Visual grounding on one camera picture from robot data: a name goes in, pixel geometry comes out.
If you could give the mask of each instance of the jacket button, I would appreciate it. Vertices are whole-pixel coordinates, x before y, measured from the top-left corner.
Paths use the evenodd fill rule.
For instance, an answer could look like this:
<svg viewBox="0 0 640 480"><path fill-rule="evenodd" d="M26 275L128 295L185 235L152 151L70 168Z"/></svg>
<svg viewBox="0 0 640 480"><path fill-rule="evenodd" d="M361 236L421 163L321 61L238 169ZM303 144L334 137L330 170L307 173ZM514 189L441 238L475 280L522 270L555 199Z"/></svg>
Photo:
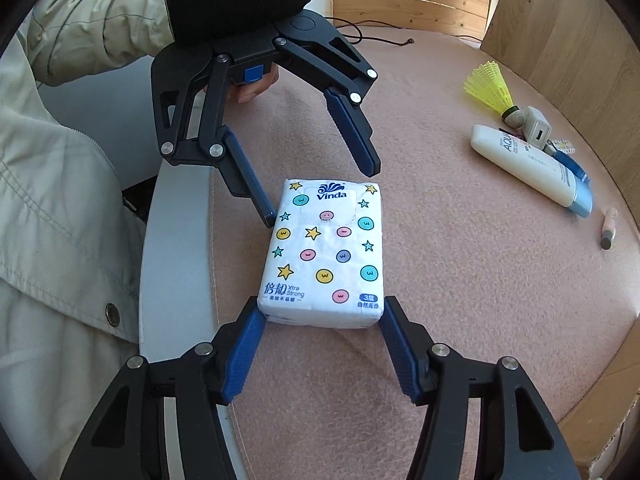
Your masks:
<svg viewBox="0 0 640 480"><path fill-rule="evenodd" d="M115 327L120 324L120 311L113 303L107 303L107 306L104 308L104 313L111 326Z"/></svg>

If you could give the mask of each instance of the gray wall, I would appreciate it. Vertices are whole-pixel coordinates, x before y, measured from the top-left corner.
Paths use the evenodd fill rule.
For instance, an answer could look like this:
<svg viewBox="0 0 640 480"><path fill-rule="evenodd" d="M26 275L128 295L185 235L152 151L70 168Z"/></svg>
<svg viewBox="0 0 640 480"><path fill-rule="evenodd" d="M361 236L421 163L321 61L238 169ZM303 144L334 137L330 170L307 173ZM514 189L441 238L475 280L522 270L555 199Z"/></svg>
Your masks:
<svg viewBox="0 0 640 480"><path fill-rule="evenodd" d="M59 87L40 87L58 122L101 145L125 189L158 174L160 161L151 102L152 58Z"/></svg>

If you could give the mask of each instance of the jacket sleeve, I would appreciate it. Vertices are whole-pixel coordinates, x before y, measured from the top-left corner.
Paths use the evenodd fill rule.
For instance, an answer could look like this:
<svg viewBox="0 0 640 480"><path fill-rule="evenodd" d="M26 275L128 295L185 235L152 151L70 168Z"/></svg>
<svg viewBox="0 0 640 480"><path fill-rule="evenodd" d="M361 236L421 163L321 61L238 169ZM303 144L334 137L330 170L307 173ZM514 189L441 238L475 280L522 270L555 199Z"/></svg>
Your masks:
<svg viewBox="0 0 640 480"><path fill-rule="evenodd" d="M39 0L24 43L36 80L56 86L155 56L172 41L164 0Z"/></svg>

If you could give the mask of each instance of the usb charger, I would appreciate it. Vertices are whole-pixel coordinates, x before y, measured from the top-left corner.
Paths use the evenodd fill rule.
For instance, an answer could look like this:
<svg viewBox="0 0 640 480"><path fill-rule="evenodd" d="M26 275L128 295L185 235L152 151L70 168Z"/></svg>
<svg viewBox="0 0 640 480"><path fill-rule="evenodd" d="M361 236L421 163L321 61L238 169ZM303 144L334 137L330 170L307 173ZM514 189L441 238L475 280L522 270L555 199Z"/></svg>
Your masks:
<svg viewBox="0 0 640 480"><path fill-rule="evenodd" d="M549 135L551 135L551 125L540 110L528 106L524 114L522 133L529 144L543 150Z"/></svg>

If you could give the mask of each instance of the teal circle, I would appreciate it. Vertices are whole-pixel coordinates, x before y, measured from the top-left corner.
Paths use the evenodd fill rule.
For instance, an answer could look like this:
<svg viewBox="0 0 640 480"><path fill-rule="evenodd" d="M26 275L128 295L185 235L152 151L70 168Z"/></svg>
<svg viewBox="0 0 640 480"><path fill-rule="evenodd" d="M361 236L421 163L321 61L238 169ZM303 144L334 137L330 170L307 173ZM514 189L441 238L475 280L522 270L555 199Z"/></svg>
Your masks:
<svg viewBox="0 0 640 480"><path fill-rule="evenodd" d="M305 205L309 203L309 197L307 195L298 195L293 197L293 205Z"/></svg>
<svg viewBox="0 0 640 480"><path fill-rule="evenodd" d="M366 282L375 282L378 278L378 270L373 265L365 265L360 269L360 277Z"/></svg>
<svg viewBox="0 0 640 480"><path fill-rule="evenodd" d="M358 227L360 229L364 229L365 231L371 231L373 229L373 220L368 216L363 216L360 220L358 220Z"/></svg>

